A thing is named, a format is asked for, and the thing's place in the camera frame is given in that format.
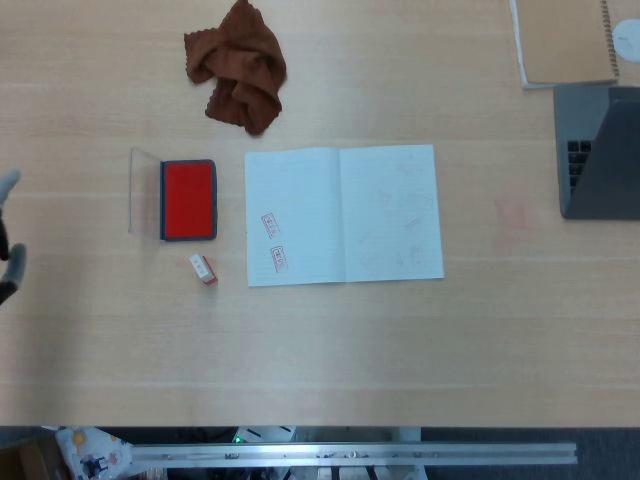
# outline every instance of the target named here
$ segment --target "small stamp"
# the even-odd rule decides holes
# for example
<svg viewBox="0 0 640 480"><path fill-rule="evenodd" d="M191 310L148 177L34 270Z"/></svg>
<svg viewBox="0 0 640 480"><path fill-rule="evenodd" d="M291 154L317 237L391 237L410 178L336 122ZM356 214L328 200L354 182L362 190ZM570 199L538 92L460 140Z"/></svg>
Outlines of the small stamp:
<svg viewBox="0 0 640 480"><path fill-rule="evenodd" d="M191 255L189 257L193 269L196 271L198 278L207 286L218 283L218 277L213 273L213 269L207 259L202 255Z"/></svg>
<svg viewBox="0 0 640 480"><path fill-rule="evenodd" d="M287 257L284 255L284 248L273 247L271 249L271 258L273 258L273 266L276 267L277 273L289 268Z"/></svg>
<svg viewBox="0 0 640 480"><path fill-rule="evenodd" d="M278 222L276 222L276 217L273 216L273 213L263 215L262 224L264 225L269 238L275 238L280 235L280 227L278 226Z"/></svg>

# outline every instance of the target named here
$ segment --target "clear plastic lid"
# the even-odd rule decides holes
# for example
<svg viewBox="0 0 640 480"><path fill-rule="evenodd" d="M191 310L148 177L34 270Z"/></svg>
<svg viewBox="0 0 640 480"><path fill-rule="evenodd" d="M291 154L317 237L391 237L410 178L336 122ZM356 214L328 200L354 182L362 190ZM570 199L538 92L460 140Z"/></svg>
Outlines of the clear plastic lid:
<svg viewBox="0 0 640 480"><path fill-rule="evenodd" d="M140 150L129 156L129 233L160 241L160 173L162 160Z"/></svg>

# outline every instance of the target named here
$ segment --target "notebook spiral binding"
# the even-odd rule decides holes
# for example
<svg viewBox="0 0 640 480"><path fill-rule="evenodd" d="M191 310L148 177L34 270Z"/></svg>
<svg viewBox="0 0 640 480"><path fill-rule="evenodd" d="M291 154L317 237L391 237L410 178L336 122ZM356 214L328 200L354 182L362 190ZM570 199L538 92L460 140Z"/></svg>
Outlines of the notebook spiral binding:
<svg viewBox="0 0 640 480"><path fill-rule="evenodd" d="M600 0L600 7L602 8L602 24L604 25L604 31L607 35L607 47L609 48L609 61L611 62L611 68L613 74L616 77L620 76L620 68L618 67L618 57L616 55L616 49L613 45L613 26L611 23L611 14L609 13L608 0Z"/></svg>

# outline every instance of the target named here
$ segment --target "laptop keyboard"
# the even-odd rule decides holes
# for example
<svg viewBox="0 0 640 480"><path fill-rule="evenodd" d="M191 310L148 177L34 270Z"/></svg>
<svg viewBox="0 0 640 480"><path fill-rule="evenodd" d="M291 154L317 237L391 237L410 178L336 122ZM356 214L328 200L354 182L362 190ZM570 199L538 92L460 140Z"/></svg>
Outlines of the laptop keyboard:
<svg viewBox="0 0 640 480"><path fill-rule="evenodd" d="M572 140L567 142L567 151L569 154L569 183L571 185L571 193L576 188L580 175L587 163L589 153L591 153L590 140Z"/></svg>

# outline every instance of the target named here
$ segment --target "laptop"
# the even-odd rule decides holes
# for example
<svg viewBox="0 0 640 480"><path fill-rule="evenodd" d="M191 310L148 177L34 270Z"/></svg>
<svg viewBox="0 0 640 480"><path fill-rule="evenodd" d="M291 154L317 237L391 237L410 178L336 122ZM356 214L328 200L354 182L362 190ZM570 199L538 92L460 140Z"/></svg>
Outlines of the laptop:
<svg viewBox="0 0 640 480"><path fill-rule="evenodd" d="M561 85L554 103L562 216L640 220L640 88Z"/></svg>

